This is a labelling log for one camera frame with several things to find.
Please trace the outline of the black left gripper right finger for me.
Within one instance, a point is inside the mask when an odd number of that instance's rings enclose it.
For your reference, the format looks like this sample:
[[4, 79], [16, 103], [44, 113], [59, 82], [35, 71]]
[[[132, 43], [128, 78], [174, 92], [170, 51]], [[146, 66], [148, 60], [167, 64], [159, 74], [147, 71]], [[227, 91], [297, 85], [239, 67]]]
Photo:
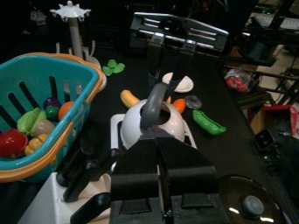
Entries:
[[155, 153], [163, 223], [230, 224], [211, 161], [163, 129], [155, 133]]

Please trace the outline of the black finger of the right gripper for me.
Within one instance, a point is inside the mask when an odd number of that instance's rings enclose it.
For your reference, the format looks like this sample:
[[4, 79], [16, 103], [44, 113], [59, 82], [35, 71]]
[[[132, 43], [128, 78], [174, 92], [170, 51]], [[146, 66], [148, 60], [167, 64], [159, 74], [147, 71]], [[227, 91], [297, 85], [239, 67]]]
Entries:
[[179, 86], [180, 81], [183, 80], [186, 70], [192, 60], [192, 55], [195, 53], [196, 44], [192, 40], [186, 40], [182, 45], [182, 50], [179, 53], [179, 58], [176, 66], [172, 72], [172, 78], [168, 84], [168, 90], [174, 91]]
[[156, 32], [151, 38], [147, 49], [150, 88], [152, 88], [155, 86], [155, 83], [159, 81], [163, 45], [164, 45], [164, 35]]

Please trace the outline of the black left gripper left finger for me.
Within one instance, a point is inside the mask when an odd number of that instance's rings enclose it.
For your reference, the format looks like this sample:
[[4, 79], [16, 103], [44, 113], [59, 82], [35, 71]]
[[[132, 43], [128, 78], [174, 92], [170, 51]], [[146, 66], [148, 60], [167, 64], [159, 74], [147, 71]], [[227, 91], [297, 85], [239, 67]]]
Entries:
[[164, 224], [158, 163], [159, 128], [150, 129], [126, 151], [111, 176], [110, 224]]

